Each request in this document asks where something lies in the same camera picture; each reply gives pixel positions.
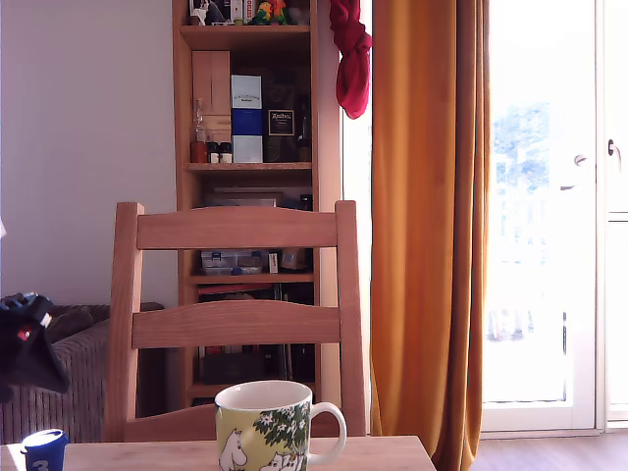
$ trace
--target shelf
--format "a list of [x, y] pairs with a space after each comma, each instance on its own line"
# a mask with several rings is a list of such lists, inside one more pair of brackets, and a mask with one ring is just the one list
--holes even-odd
[[277, 164], [187, 164], [189, 172], [303, 172], [311, 171], [311, 162], [286, 162]]
[[[315, 383], [303, 383], [313, 392], [316, 391]], [[187, 398], [188, 399], [196, 399], [199, 397], [216, 397], [220, 391], [228, 388], [233, 385], [202, 385], [202, 384], [193, 384], [189, 388], [187, 388]]]
[[310, 26], [181, 26], [180, 32], [192, 51], [310, 51]]
[[193, 285], [239, 285], [250, 283], [314, 283], [313, 273], [263, 273], [261, 275], [229, 275], [226, 277], [191, 276]]
[[220, 186], [311, 186], [311, 162], [277, 164], [187, 164], [185, 168]]

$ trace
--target wooden floor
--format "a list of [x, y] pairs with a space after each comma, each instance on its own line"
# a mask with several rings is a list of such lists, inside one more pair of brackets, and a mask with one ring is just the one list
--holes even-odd
[[628, 434], [572, 439], [482, 440], [471, 471], [628, 470]]

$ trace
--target red fabric hanging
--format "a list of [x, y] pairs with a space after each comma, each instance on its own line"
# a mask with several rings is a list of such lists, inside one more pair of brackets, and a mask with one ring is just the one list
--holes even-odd
[[360, 23], [360, 0], [332, 0], [330, 20], [334, 43], [342, 53], [336, 97], [347, 116], [355, 120], [364, 114], [369, 101], [373, 41]]

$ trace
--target sofa armrest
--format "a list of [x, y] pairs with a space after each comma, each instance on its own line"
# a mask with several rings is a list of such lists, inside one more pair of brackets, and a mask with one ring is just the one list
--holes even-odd
[[105, 321], [54, 343], [54, 352], [70, 378], [68, 392], [15, 388], [13, 399], [0, 405], [1, 442], [18, 443], [50, 428], [62, 429], [73, 443], [99, 442], [108, 338], [109, 321]]

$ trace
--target chair backrest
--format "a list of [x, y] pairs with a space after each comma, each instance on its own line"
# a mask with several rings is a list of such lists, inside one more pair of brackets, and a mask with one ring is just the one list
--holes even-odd
[[[338, 307], [230, 300], [139, 312], [144, 250], [210, 247], [335, 247]], [[339, 342], [340, 392], [347, 431], [351, 436], [366, 434], [353, 201], [337, 202], [335, 213], [216, 207], [155, 215], [144, 215], [144, 208], [137, 203], [118, 203], [110, 323], [107, 442], [213, 438], [212, 407], [135, 419], [139, 348], [252, 343]], [[155, 430], [166, 430], [170, 435], [156, 436], [151, 433]], [[179, 434], [173, 437], [173, 431]]]

